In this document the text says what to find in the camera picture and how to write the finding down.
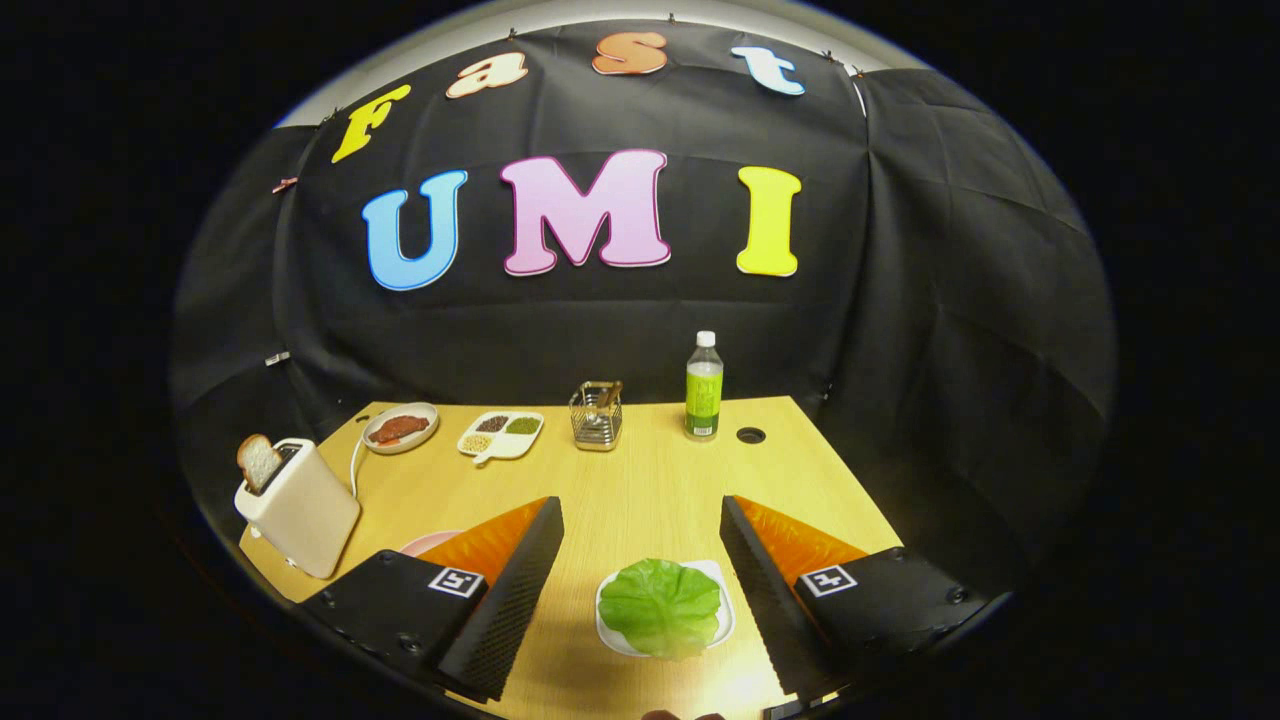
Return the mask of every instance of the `green label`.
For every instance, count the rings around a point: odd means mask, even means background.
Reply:
[[[724,374],[685,373],[685,425],[695,436],[712,436],[719,425],[719,396]]]

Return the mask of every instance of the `black cloth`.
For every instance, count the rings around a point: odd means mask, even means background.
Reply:
[[[595,44],[620,31],[662,33],[668,64],[593,70]],[[792,61],[804,95],[758,83],[728,51],[740,45]],[[526,77],[445,99],[462,68],[509,51],[525,53]],[[334,163],[349,110],[406,83],[369,145]],[[602,234],[573,266],[544,228],[557,266],[507,274],[513,193],[500,169],[552,156],[585,192],[626,149],[667,156],[657,199],[671,259],[605,265]],[[791,277],[735,264],[748,165],[801,182]],[[417,256],[429,242],[417,188],[458,169],[468,177],[449,270],[412,291],[381,287],[362,208],[408,192],[401,243]],[[233,456],[250,433],[321,441],[370,400],[559,404],[586,379],[625,380],[623,402],[677,401],[694,333],[714,329],[724,397],[794,397],[906,544],[995,593],[1078,502],[1114,382],[1087,228],[1006,123],[932,70],[849,78],[809,50],[687,23],[582,23],[490,42],[319,127],[273,131],[211,211],[182,287],[180,451],[224,530],[242,527]],[[288,360],[264,365],[284,350]]]

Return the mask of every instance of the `yellow letter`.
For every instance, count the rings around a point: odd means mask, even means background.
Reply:
[[[800,179],[774,168],[750,167],[737,179],[751,192],[751,218],[746,250],[737,254],[737,269],[751,275],[792,275],[799,266],[791,254],[791,196]]]
[[[462,97],[486,87],[511,85],[527,74],[524,53],[503,53],[463,69],[458,73],[462,79],[451,85],[444,96]]]
[[[351,155],[356,150],[369,145],[369,133],[366,129],[372,129],[387,119],[387,114],[392,111],[392,102],[396,100],[403,100],[408,95],[410,87],[402,85],[396,90],[383,95],[381,97],[375,97],[372,102],[361,105],[351,111],[351,123],[347,126],[347,135],[342,137],[342,145],[338,146],[338,151],[333,154],[333,161],[337,163],[347,155]]]

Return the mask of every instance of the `screw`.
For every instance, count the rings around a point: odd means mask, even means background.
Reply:
[[[404,652],[410,655],[419,655],[420,652],[422,652],[422,643],[420,643],[415,635],[407,635],[404,633],[401,633],[399,641],[401,641],[401,650],[403,650]]]

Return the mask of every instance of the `lettuce leaf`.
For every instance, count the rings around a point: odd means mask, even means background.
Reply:
[[[631,647],[654,657],[699,655],[716,637],[719,584],[701,570],[641,560],[600,591],[600,619]]]

